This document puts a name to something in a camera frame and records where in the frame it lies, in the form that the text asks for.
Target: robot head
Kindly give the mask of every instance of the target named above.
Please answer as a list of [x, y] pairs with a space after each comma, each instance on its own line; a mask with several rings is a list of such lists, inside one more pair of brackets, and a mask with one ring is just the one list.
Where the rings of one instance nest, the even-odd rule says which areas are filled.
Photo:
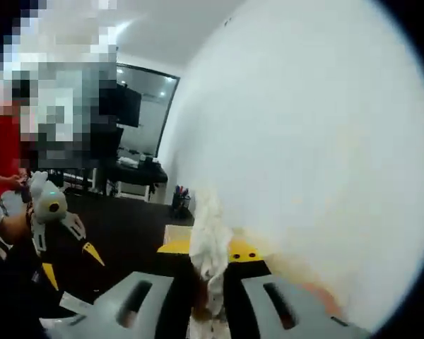
[[46, 222], [61, 220], [66, 217], [68, 210], [66, 197], [53, 182], [46, 181], [41, 187], [39, 197], [35, 198], [32, 196], [32, 198], [33, 210], [39, 223], [45, 224]]
[[47, 181], [47, 177], [47, 172], [36, 171], [28, 180], [28, 184], [30, 185], [30, 194], [33, 199], [38, 199], [41, 195], [42, 189]]

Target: hand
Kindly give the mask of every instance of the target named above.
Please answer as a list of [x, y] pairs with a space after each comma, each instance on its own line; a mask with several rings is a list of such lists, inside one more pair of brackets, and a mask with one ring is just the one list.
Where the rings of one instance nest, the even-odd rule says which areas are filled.
[[28, 177], [27, 170], [25, 168], [19, 168], [19, 177], [24, 179]]
[[9, 178], [6, 178], [6, 182], [9, 186], [11, 186], [13, 191], [17, 191], [23, 188], [22, 181], [20, 179], [21, 177], [15, 174], [11, 175]]

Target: black desk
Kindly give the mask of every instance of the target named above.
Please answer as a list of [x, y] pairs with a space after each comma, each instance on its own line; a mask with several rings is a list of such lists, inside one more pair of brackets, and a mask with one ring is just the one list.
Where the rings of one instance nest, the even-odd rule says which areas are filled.
[[149, 192], [154, 193], [157, 184], [165, 184], [168, 176], [159, 164], [141, 164], [138, 168], [119, 164], [116, 160], [101, 164], [98, 169], [99, 187], [106, 195], [107, 180], [127, 184], [149, 186]]
[[103, 169], [107, 179], [112, 182], [148, 186], [168, 181], [168, 176], [160, 165], [140, 165], [138, 168], [131, 168], [116, 162], [104, 166]]

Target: red shirt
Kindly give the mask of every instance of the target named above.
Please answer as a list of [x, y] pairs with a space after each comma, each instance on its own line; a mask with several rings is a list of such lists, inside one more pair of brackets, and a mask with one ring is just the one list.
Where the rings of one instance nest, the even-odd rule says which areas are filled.
[[[18, 174], [20, 159], [20, 131], [18, 117], [0, 115], [0, 175], [10, 177]], [[0, 195], [11, 187], [0, 184]]]

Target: gray plastic panel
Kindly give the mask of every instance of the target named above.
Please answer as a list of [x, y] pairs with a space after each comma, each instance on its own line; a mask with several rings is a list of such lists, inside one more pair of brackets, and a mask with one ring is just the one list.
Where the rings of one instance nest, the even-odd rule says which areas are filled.
[[32, 231], [36, 249], [38, 251], [45, 252], [47, 250], [47, 246], [45, 244], [45, 225], [38, 223], [34, 216], [32, 217]]
[[[370, 334], [357, 326], [347, 323], [343, 326], [325, 313], [322, 303], [307, 290], [290, 284], [274, 275], [242, 280], [243, 286], [253, 305], [254, 315], [261, 339], [360, 339], [369, 338]], [[284, 329], [264, 284], [273, 284], [278, 295], [284, 301], [295, 319], [296, 325]]]
[[72, 213], [68, 212], [61, 223], [77, 240], [86, 238], [85, 230], [76, 224]]
[[[90, 313], [75, 324], [62, 325], [50, 331], [53, 338], [63, 339], [130, 339], [154, 338], [155, 329], [166, 294], [173, 278], [133, 272], [105, 294], [91, 307]], [[139, 283], [150, 283], [151, 288], [143, 300], [131, 328], [118, 322], [122, 307]]]

